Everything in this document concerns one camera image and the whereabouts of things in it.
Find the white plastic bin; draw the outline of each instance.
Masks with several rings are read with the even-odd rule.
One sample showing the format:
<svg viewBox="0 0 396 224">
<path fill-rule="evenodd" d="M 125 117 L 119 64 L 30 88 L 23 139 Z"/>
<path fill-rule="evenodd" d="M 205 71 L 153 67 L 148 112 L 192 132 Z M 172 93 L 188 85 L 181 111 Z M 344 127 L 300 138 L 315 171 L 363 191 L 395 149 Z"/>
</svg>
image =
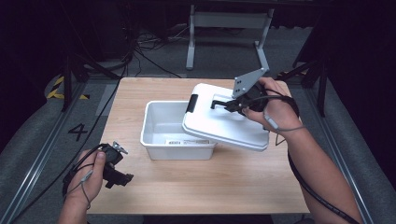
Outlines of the white plastic bin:
<svg viewBox="0 0 396 224">
<path fill-rule="evenodd" d="M 184 133 L 188 101 L 151 101 L 146 106 L 141 144 L 152 160 L 209 160 L 216 143 Z"/>
</svg>

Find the wire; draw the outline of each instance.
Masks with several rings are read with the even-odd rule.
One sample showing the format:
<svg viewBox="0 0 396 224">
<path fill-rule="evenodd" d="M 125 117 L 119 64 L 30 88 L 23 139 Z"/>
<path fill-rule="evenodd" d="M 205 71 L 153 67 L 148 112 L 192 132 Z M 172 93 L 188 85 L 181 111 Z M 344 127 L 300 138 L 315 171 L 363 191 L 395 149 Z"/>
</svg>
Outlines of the wire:
<svg viewBox="0 0 396 224">
<path fill-rule="evenodd" d="M 271 92 L 274 92 L 274 93 L 276 93 L 278 95 L 284 96 L 284 94 L 280 93 L 279 91 L 274 91 L 274 90 L 271 90 L 271 89 L 264 89 L 264 90 L 265 91 L 271 91 Z"/>
<path fill-rule="evenodd" d="M 335 213 L 337 216 L 343 218 L 345 221 L 347 221 L 348 223 L 352 223 L 352 224 L 359 224 L 359 222 L 357 220 L 355 220 L 353 217 L 350 217 L 348 214 L 346 214 L 345 212 L 343 212 L 342 210 L 340 210 L 339 208 L 335 207 L 334 205 L 332 205 L 331 203 L 327 202 L 326 200 L 324 200 L 322 197 L 320 197 L 316 192 L 314 192 L 311 187 L 309 187 L 309 185 L 305 182 L 305 180 L 303 179 L 303 177 L 300 175 L 300 173 L 298 172 L 296 166 L 294 165 L 293 160 L 291 159 L 291 156 L 288 152 L 288 159 L 289 159 L 289 164 L 291 167 L 291 170 L 293 171 L 295 177 L 297 178 L 298 182 L 301 184 L 301 186 L 315 199 L 317 200 L 319 203 L 321 203 L 323 206 L 325 206 L 327 209 L 329 209 L 330 211 L 332 211 L 333 213 Z"/>
<path fill-rule="evenodd" d="M 227 34 L 227 35 L 240 35 L 242 33 L 242 31 L 244 31 L 245 29 L 243 29 L 243 28 L 226 28 L 226 27 L 221 28 L 220 27 L 215 30 L 218 32 Z"/>
<path fill-rule="evenodd" d="M 135 52 L 137 52 L 138 54 L 140 54 L 143 58 L 145 58 L 145 59 L 148 60 L 149 62 L 153 63 L 153 64 L 156 65 L 157 67 L 159 67 L 159 68 L 160 68 L 161 70 L 163 70 L 164 72 L 169 73 L 169 74 L 172 74 L 172 75 L 174 75 L 175 77 L 180 77 L 180 78 L 182 78 L 182 77 L 179 76 L 178 74 L 173 73 L 173 72 L 171 72 L 171 71 L 168 71 L 168 70 L 162 68 L 161 66 L 159 66 L 158 64 L 156 64 L 154 61 L 152 61 L 150 58 L 146 57 L 143 53 L 139 52 L 138 50 L 136 50 Z"/>
<path fill-rule="evenodd" d="M 126 67 L 126 76 L 128 77 L 128 69 L 129 69 L 128 64 L 126 64 L 125 67 Z"/>
<path fill-rule="evenodd" d="M 125 73 L 125 67 L 124 67 L 124 70 L 122 71 L 121 78 L 123 78 L 124 73 Z M 76 154 L 73 156 L 73 158 L 70 160 L 70 162 L 66 164 L 66 166 L 62 169 L 62 171 L 54 178 L 54 180 L 52 182 L 49 183 L 49 185 L 46 188 L 44 188 L 23 210 L 20 211 L 20 213 L 16 217 L 14 217 L 14 219 L 12 219 L 11 223 L 14 223 L 16 220 L 18 220 L 18 218 L 23 216 L 23 214 L 27 210 L 29 210 L 29 208 L 31 208 L 55 184 L 55 182 L 64 174 L 64 172 L 68 169 L 68 167 L 73 163 L 73 161 L 76 159 L 76 157 L 78 156 L 80 151 L 84 148 L 84 146 L 87 143 L 88 139 L 91 137 L 91 134 L 93 133 L 93 130 L 95 129 L 97 123 L 99 122 L 99 118 L 102 117 L 103 113 L 105 112 L 105 109 L 106 109 L 107 105 L 109 104 L 109 102 L 112 99 L 113 95 L 116 93 L 119 85 L 120 85 L 120 79 L 117 82 L 116 88 L 111 93 L 111 95 L 108 98 L 107 102 L 105 103 L 103 109 L 101 110 L 100 114 L 98 115 L 97 119 L 95 120 L 92 128 L 88 132 L 88 135 L 85 138 L 84 142 L 82 143 L 81 147 L 76 152 Z"/>
<path fill-rule="evenodd" d="M 87 158 L 90 157 L 91 154 L 92 154 L 93 152 L 95 152 L 99 147 L 104 147 L 105 145 L 106 145 L 106 144 L 100 144 L 99 146 L 96 146 L 96 147 L 92 148 L 87 154 L 85 154 L 84 157 L 81 158 L 81 159 L 76 163 L 76 165 L 75 165 L 75 171 L 78 171 L 78 170 L 79 170 L 78 167 L 79 167 L 85 160 L 87 160 Z"/>
<path fill-rule="evenodd" d="M 279 137 L 279 133 L 276 134 L 276 140 L 275 140 L 275 146 L 276 146 L 276 147 L 279 146 L 280 144 L 282 144 L 283 142 L 286 141 L 286 139 L 283 139 L 282 141 L 278 142 L 278 141 L 277 141 L 277 138 L 278 138 L 278 137 Z"/>
<path fill-rule="evenodd" d="M 140 36 L 143 36 L 143 38 L 141 38 L 139 36 L 138 40 L 137 40 L 137 44 L 139 44 L 139 48 L 141 48 L 143 51 L 161 49 L 162 47 L 169 45 L 169 44 L 173 44 L 179 40 L 182 40 L 182 39 L 188 40 L 187 38 L 179 37 L 179 36 L 181 34 L 183 34 L 185 31 L 187 31 L 189 28 L 190 27 L 187 26 L 184 29 L 182 29 L 181 31 L 179 31 L 176 35 L 167 37 L 167 41 L 162 41 L 160 38 L 157 38 L 155 35 L 153 35 L 151 33 L 142 33 L 142 34 L 140 34 Z M 151 47 L 142 46 L 142 45 L 148 44 L 148 43 L 152 43 L 152 46 Z"/>
<path fill-rule="evenodd" d="M 260 100 L 265 100 L 265 99 L 277 99 L 277 100 L 282 100 L 282 101 L 287 101 L 289 100 L 291 97 L 289 96 L 285 96 L 285 95 L 264 95 L 264 96 L 260 96 L 254 99 L 251 99 L 248 101 L 249 104 L 255 102 L 255 101 L 260 101 Z"/>
<path fill-rule="evenodd" d="M 108 70 L 108 71 L 114 71 L 114 70 L 117 70 L 117 69 L 119 69 L 119 68 L 122 68 L 122 67 L 125 66 L 126 64 L 130 63 L 131 60 L 132 60 L 132 57 L 129 56 L 129 55 L 130 55 L 130 52 L 128 52 L 128 53 L 121 59 L 121 63 L 120 63 L 120 64 L 116 64 L 116 65 L 113 65 L 113 66 L 110 66 L 110 67 L 106 67 L 106 70 Z M 100 71 L 98 71 L 98 70 L 96 70 L 96 69 L 94 69 L 94 68 L 87 68 L 87 67 L 84 67 L 84 69 L 85 69 L 87 72 L 89 72 L 89 73 L 100 73 Z"/>
<path fill-rule="evenodd" d="M 81 44 L 82 48 L 84 49 L 85 53 L 88 55 L 88 57 L 90 57 L 94 61 L 93 57 L 91 56 L 91 54 L 89 53 L 89 51 L 85 47 L 84 42 L 81 39 L 81 36 L 79 36 L 75 25 L 73 24 L 72 20 L 69 17 L 69 14 L 67 14 L 66 8 L 64 7 L 64 3 L 62 2 L 62 0 L 59 0 L 58 2 L 61 5 L 62 11 L 64 12 L 64 15 L 66 16 L 67 21 L 69 22 L 70 26 L 73 28 L 73 31 L 76 34 L 76 37 L 78 38 L 78 41 Z"/>
<path fill-rule="evenodd" d="M 79 181 L 79 183 L 78 183 L 75 187 L 73 187 L 72 189 L 70 189 L 70 191 L 68 191 L 68 192 L 64 195 L 64 200 L 66 199 L 67 195 L 69 195 L 71 192 L 73 192 L 75 189 L 77 189 L 79 186 L 81 186 L 82 192 L 84 193 L 84 196 L 85 196 L 85 199 L 87 199 L 87 202 L 88 202 L 87 210 L 90 209 L 90 208 L 91 208 L 91 201 L 90 201 L 90 198 L 89 198 L 88 195 L 87 195 L 87 192 L 85 192 L 84 183 L 85 183 L 85 181 L 88 180 L 88 178 L 90 178 L 90 176 L 92 175 L 92 172 L 93 172 L 93 170 L 90 170 L 87 174 L 85 174 L 85 175 L 81 178 L 81 180 Z"/>
<path fill-rule="evenodd" d="M 297 127 L 297 128 L 291 128 L 291 129 L 277 128 L 276 130 L 277 130 L 277 131 L 280 131 L 280 132 L 292 132 L 292 131 L 296 131 L 296 130 L 304 129 L 304 128 L 305 128 L 305 126 L 302 125 L 302 126 Z"/>
<path fill-rule="evenodd" d="M 135 77 L 137 77 L 142 72 L 142 66 L 140 65 L 140 59 L 138 57 L 136 57 L 135 54 L 134 54 L 134 57 L 137 59 L 138 66 L 139 66 L 139 71 L 134 75 Z"/>
<path fill-rule="evenodd" d="M 81 167 L 79 167 L 79 168 L 77 169 L 77 172 L 80 171 L 81 169 L 87 167 L 87 166 L 92 166 L 92 165 L 93 165 L 93 163 L 83 165 L 83 166 L 81 166 Z"/>
</svg>

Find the person's left hand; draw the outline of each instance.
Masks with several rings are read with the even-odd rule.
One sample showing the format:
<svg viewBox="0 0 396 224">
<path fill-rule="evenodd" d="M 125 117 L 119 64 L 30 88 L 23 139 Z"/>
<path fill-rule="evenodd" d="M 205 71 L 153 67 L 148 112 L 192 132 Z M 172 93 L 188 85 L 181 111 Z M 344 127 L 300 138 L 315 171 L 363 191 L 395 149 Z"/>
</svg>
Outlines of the person's left hand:
<svg viewBox="0 0 396 224">
<path fill-rule="evenodd" d="M 83 151 L 79 159 L 83 158 L 89 150 Z M 106 154 L 96 150 L 81 165 L 79 170 L 70 182 L 65 202 L 73 202 L 75 205 L 89 207 L 91 201 L 99 194 L 103 183 L 103 169 L 106 163 Z M 81 184 L 81 179 L 92 170 L 91 176 Z"/>
</svg>

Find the wrist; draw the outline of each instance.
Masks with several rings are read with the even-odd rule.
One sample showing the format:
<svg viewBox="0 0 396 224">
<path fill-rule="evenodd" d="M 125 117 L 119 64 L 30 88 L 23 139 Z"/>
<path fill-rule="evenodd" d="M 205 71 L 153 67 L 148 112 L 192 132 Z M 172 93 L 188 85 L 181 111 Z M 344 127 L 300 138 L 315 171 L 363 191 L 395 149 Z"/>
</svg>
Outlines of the wrist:
<svg viewBox="0 0 396 224">
<path fill-rule="evenodd" d="M 80 209 L 85 213 L 85 211 L 89 206 L 89 203 L 87 202 L 85 197 L 77 197 L 77 196 L 69 195 L 66 197 L 66 200 L 64 201 L 64 205 L 76 207 L 77 209 Z"/>
<path fill-rule="evenodd" d="M 289 132 L 283 132 L 280 133 L 287 142 L 292 142 L 295 141 L 297 139 L 301 139 L 303 138 L 306 134 L 310 134 L 309 131 L 304 127 L 304 128 L 297 128 L 293 131 L 289 131 Z"/>
<path fill-rule="evenodd" d="M 271 117 L 264 114 L 264 118 L 267 123 L 274 129 L 274 131 L 280 135 L 286 135 L 288 132 L 297 131 L 304 129 L 305 126 L 299 119 L 290 119 L 290 121 L 281 120 L 280 125 L 277 124 Z"/>
<path fill-rule="evenodd" d="M 69 198 L 64 201 L 64 206 L 59 217 L 58 224 L 82 224 L 87 223 L 86 203 Z"/>
</svg>

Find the hand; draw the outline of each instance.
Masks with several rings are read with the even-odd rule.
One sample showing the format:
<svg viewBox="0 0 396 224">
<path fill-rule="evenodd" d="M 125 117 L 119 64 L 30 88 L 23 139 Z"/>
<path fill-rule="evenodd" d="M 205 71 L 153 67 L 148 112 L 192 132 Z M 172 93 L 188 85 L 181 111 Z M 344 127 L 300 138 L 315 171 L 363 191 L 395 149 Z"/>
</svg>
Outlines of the hand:
<svg viewBox="0 0 396 224">
<path fill-rule="evenodd" d="M 89 150 L 83 151 L 79 159 L 81 160 L 88 151 Z M 70 182 L 65 203 L 73 202 L 73 204 L 82 205 L 85 206 L 85 208 L 90 205 L 90 202 L 99 194 L 102 187 L 105 162 L 106 154 L 103 151 L 96 150 L 80 165 L 80 167 L 83 168 L 76 173 Z M 81 184 L 81 179 L 90 170 L 92 170 L 91 176 Z"/>
<path fill-rule="evenodd" d="M 261 77 L 259 79 L 259 82 L 264 86 L 265 89 L 277 91 L 283 95 L 286 95 L 285 91 L 271 77 Z M 267 94 L 277 95 L 275 92 L 272 91 L 267 91 Z M 293 129 L 302 126 L 302 123 L 294 113 L 291 106 L 288 103 L 283 102 L 279 99 L 269 99 L 267 107 L 264 108 L 263 112 L 256 112 L 248 108 L 243 109 L 243 112 L 248 119 L 259 122 L 271 132 L 276 132 L 276 130 L 274 130 L 274 128 L 264 118 L 264 114 L 268 115 L 271 119 L 273 119 L 276 124 L 282 129 Z"/>
</svg>

